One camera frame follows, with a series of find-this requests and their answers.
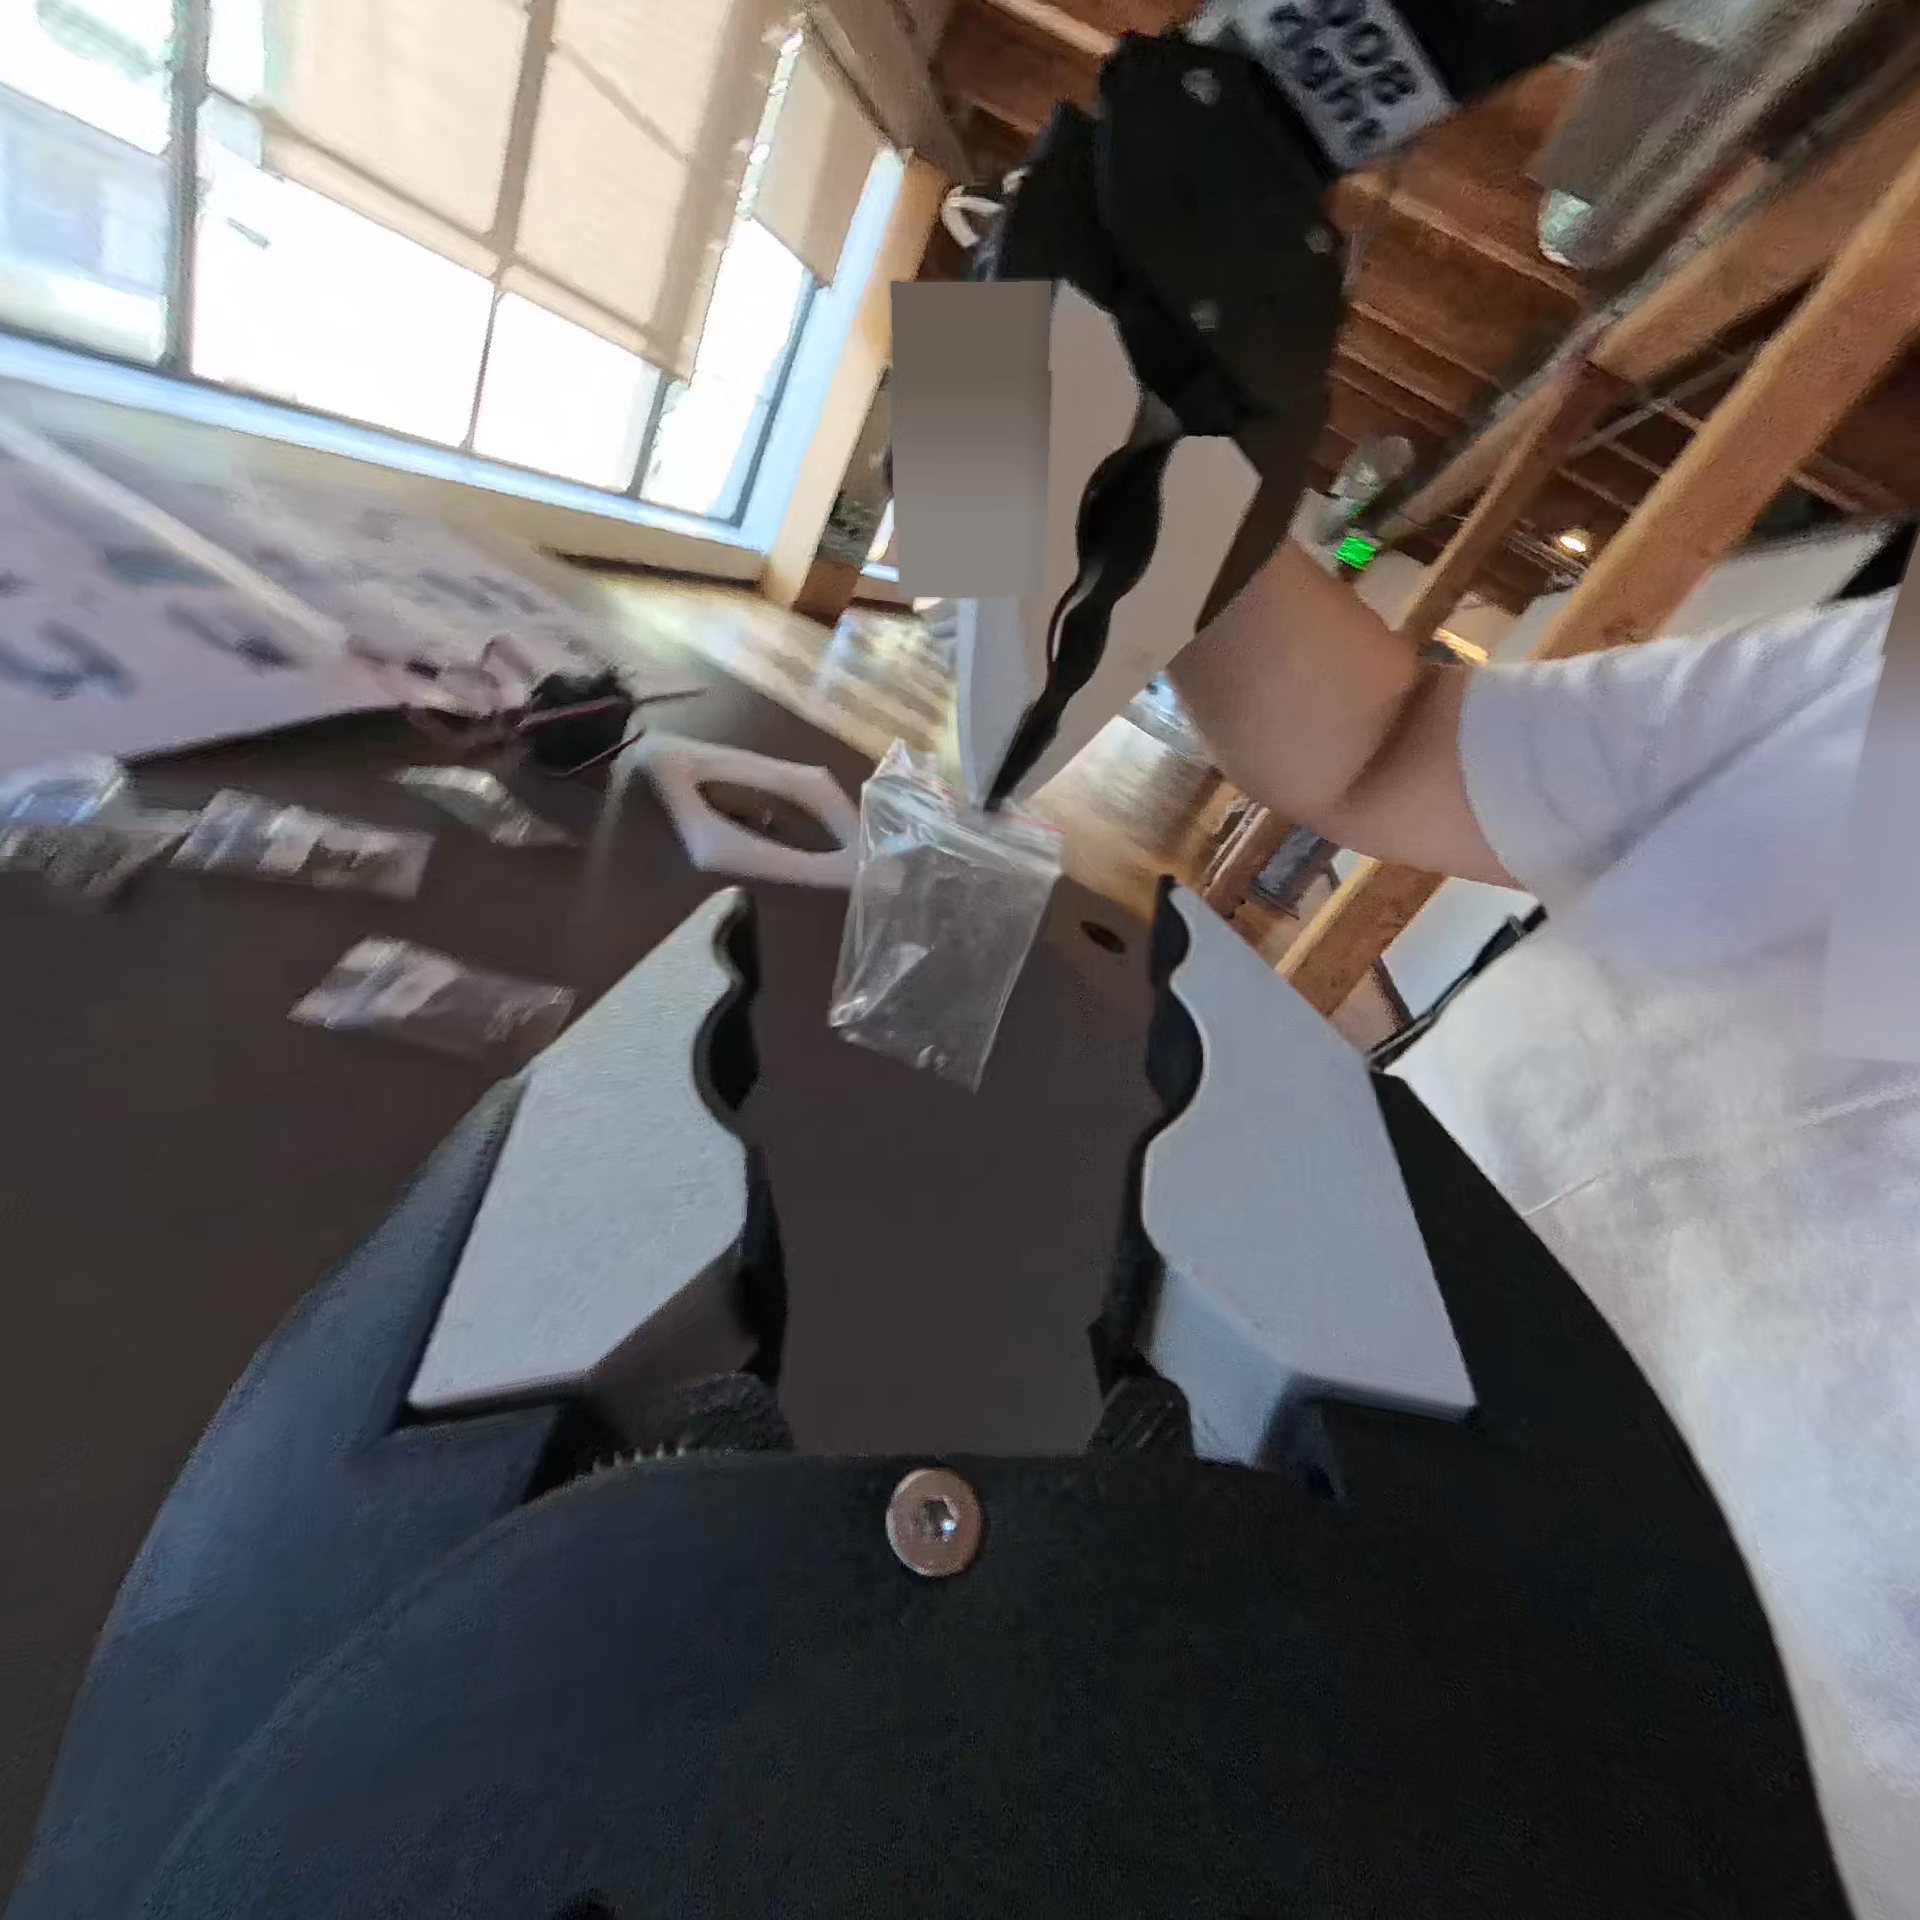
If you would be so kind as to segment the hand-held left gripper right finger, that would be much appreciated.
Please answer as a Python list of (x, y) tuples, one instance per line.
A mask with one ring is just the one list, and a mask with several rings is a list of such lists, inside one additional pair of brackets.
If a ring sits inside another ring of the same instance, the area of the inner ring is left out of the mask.
[(1373, 1077), (1192, 889), (1161, 880), (1146, 1078), (1101, 1295), (1109, 1424), (1209, 1465), (1309, 1454), (1331, 1406), (1462, 1424), (1470, 1365)]

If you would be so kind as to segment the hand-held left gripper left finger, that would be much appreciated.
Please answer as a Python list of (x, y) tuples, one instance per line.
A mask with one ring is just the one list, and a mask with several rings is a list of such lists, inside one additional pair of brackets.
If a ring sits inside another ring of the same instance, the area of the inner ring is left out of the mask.
[(526, 1067), (412, 1412), (777, 1390), (785, 1257), (742, 1128), (760, 982), (755, 902), (723, 886)]

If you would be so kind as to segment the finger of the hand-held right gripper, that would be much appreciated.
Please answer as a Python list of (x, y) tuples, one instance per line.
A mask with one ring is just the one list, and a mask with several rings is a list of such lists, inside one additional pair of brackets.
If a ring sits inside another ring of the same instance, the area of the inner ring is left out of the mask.
[(969, 803), (1013, 803), (1052, 779), (1161, 671), (1169, 648), (1120, 635), (1070, 639), (1068, 617), (1158, 533), (1113, 485), (1157, 445), (1153, 408), (1113, 319), (1064, 283), (973, 291), (979, 324), (955, 428), (955, 604), (961, 783)]
[(1256, 493), (1227, 439), (1125, 447), (1096, 470), (1040, 623), (1040, 685), (1000, 752), (1000, 803), (1052, 781), (1198, 635)]

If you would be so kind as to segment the white foam square with hole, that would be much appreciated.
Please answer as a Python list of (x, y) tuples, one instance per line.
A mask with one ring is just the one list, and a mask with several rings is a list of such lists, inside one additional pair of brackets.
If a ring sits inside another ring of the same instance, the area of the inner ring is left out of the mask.
[[(845, 892), (857, 876), (859, 811), (824, 768), (691, 735), (651, 733), (632, 749), (674, 825), (692, 869), (726, 880)], [(829, 836), (826, 851), (803, 851), (729, 819), (714, 804), (714, 783), (748, 787), (808, 814)]]

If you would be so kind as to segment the small clear zip bag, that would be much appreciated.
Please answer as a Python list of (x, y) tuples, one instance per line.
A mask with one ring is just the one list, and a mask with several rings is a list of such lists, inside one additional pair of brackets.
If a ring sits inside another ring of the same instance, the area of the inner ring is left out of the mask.
[(976, 1093), (1064, 864), (1059, 827), (891, 742), (857, 797), (829, 1031)]

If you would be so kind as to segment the black servo motor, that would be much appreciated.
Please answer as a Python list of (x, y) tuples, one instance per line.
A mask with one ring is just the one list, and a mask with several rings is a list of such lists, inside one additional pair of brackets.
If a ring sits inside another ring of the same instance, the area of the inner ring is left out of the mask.
[(638, 735), (638, 699), (613, 669), (549, 675), (514, 725), (523, 758), (547, 777), (577, 777), (614, 758)]

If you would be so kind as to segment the person's right forearm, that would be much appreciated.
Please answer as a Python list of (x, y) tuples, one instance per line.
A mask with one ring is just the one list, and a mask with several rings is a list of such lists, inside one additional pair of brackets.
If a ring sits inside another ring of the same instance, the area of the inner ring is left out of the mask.
[(1357, 856), (1513, 886), (1461, 755), (1477, 676), (1424, 661), (1293, 540), (1169, 667), (1220, 771), (1284, 825)]

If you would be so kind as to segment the dark brown desk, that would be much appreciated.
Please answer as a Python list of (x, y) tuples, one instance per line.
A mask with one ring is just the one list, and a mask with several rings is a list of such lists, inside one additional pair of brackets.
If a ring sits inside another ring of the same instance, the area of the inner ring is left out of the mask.
[[(290, 1007), (363, 937), (577, 989), (593, 1007), (707, 901), (644, 774), (500, 765), (566, 847), (446, 822), (394, 773), (398, 717), (281, 732), (137, 773), (437, 839), (412, 902), (157, 870), (114, 902), (4, 880), (4, 1894), (89, 1654), (193, 1447), (256, 1349), (394, 1208), (497, 1072), (341, 1038)], [(1154, 847), (1189, 771), (1120, 727), (976, 1093), (827, 1027), (845, 901), (755, 884), (760, 1145), (785, 1251), (780, 1403), (810, 1456), (1054, 1454), (1097, 1414), (1146, 1078)], [(1126, 952), (1076, 928), (1101, 921)]]

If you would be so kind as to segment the scattered clear screw bags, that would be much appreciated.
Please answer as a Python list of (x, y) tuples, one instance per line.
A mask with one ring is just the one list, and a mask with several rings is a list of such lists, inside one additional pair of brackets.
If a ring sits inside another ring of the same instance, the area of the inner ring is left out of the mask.
[[(2, 867), (97, 904), (163, 870), (404, 904), (419, 899), (432, 831), (356, 822), (225, 787), (194, 807), (137, 796), (123, 761), (45, 761), (2, 781)], [(561, 1036), (579, 993), (369, 935), (290, 1011), (294, 1023), (398, 1039), (478, 1064), (516, 1064)]]

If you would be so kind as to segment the person's white shirt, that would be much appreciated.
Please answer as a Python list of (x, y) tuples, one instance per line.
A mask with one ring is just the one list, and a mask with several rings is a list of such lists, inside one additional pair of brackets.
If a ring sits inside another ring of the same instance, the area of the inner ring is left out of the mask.
[(1860, 1916), (1917, 1907), (1917, 1091), (1818, 1015), (1894, 600), (1481, 669), (1470, 803), (1545, 923), (1398, 1064), (1713, 1484)]

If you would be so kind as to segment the printed instruction sheet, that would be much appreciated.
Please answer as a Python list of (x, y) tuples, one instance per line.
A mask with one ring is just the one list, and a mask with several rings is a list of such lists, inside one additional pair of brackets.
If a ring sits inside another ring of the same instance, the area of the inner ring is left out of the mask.
[(348, 487), (169, 470), (4, 413), (4, 774), (349, 713), (478, 717), (606, 652), (585, 613)]

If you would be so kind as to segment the silver metal air duct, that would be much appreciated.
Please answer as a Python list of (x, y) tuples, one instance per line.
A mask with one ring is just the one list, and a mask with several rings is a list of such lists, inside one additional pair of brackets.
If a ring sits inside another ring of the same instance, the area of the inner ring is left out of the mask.
[(1793, 89), (1818, 5), (1650, 5), (1602, 33), (1531, 161), (1550, 263), (1598, 273), (1658, 243)]

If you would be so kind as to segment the light wooden furniture frame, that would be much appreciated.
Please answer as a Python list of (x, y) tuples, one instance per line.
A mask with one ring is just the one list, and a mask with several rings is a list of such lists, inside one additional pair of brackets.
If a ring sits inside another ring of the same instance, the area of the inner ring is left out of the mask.
[[(1646, 652), (1793, 470), (1821, 447), (1913, 340), (1915, 225), (1917, 174), (1909, 158), (1601, 553), (1526, 664)], [(1485, 684), (1521, 676), (1517, 664), (1477, 669), (1467, 699)], [(1284, 951), (1280, 971), (1322, 1015), (1334, 1015), (1442, 880), (1362, 856)]]

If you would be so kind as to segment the window wall with blinds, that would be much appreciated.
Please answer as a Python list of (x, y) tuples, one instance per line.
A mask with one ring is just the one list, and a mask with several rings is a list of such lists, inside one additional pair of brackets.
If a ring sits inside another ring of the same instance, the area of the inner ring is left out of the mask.
[(826, 27), (4, 1), (4, 332), (739, 523), (897, 183)]

